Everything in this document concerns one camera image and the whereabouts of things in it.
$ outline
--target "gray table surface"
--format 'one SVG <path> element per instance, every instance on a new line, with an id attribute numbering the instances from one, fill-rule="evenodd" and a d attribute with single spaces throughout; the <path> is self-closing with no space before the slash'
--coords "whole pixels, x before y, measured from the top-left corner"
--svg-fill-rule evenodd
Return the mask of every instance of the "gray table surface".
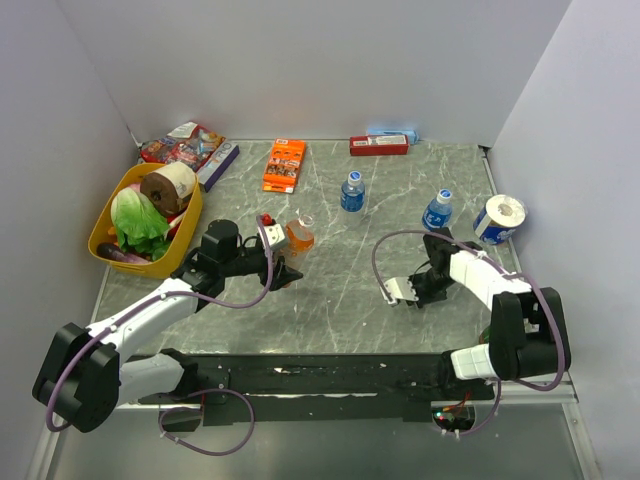
<path id="1" fill-rule="evenodd" d="M 184 353 L 396 353 L 440 352 L 474 345 L 489 324 L 489 311 L 465 288 L 454 285 L 449 300 L 421 310 L 390 307 L 371 270 L 371 249 L 385 233 L 422 228 L 421 216 L 440 188 L 453 192 L 451 230 L 478 241 L 472 223 L 493 194 L 477 146 L 423 143 L 406 156 L 351 157 L 346 141 L 311 141 L 293 195 L 261 190 L 272 142 L 242 141 L 240 155 L 208 194 L 192 246 L 217 218 L 254 235 L 254 216 L 269 212 L 279 222 L 297 212 L 315 219 L 316 245 L 302 270 L 305 278 L 270 293 L 257 306 L 231 310 L 210 305 L 183 319 L 141 348 Z M 364 217 L 346 225 L 340 215 L 340 185 L 359 170 L 367 187 Z M 486 246 L 514 270 L 507 245 Z M 383 278 L 409 275 L 426 260 L 418 235 L 394 237 L 378 254 Z M 161 282 L 111 270 L 99 299 L 97 320 L 117 313 Z M 246 302 L 261 290 L 257 277 L 234 278 L 220 298 Z"/>

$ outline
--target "paper towel roll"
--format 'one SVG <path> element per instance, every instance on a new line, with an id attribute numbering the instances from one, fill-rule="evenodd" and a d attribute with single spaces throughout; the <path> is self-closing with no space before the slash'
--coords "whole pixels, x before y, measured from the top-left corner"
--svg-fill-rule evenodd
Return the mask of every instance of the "paper towel roll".
<path id="1" fill-rule="evenodd" d="M 480 240 L 495 245 L 510 238 L 526 217 L 527 209 L 520 200 L 494 195 L 473 222 L 473 230 Z"/>
<path id="2" fill-rule="evenodd" d="M 175 162 L 147 174 L 140 184 L 140 192 L 151 200 L 158 212 L 168 217 L 187 207 L 197 182 L 193 170 Z"/>

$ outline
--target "orange bottle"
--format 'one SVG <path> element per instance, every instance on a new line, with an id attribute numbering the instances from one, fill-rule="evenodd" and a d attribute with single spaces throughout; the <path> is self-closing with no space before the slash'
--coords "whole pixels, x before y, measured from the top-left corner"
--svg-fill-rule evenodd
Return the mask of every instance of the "orange bottle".
<path id="1" fill-rule="evenodd" d="M 300 271 L 307 255 L 313 248 L 315 237 L 311 231 L 313 218 L 309 215 L 300 215 L 286 225 L 289 245 L 283 249 L 284 262 L 290 268 Z"/>

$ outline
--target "green leafy vegetable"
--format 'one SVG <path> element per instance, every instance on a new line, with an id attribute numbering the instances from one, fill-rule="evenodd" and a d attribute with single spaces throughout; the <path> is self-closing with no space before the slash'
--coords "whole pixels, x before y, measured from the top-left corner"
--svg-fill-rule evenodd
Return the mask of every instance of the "green leafy vegetable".
<path id="1" fill-rule="evenodd" d="M 169 223 L 153 203 L 132 188 L 120 190 L 111 203 L 111 221 L 124 252 L 149 253 L 153 261 L 162 257 L 170 242 L 165 239 Z"/>

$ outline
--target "brown paper roll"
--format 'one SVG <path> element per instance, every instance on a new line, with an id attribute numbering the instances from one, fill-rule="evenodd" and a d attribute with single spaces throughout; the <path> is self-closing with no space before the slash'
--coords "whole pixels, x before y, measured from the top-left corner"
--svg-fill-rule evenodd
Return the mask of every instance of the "brown paper roll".
<path id="1" fill-rule="evenodd" d="M 146 175 L 140 183 L 140 192 L 151 200 L 158 212 L 170 217 L 187 208 L 196 184 L 193 170 L 175 162 Z"/>

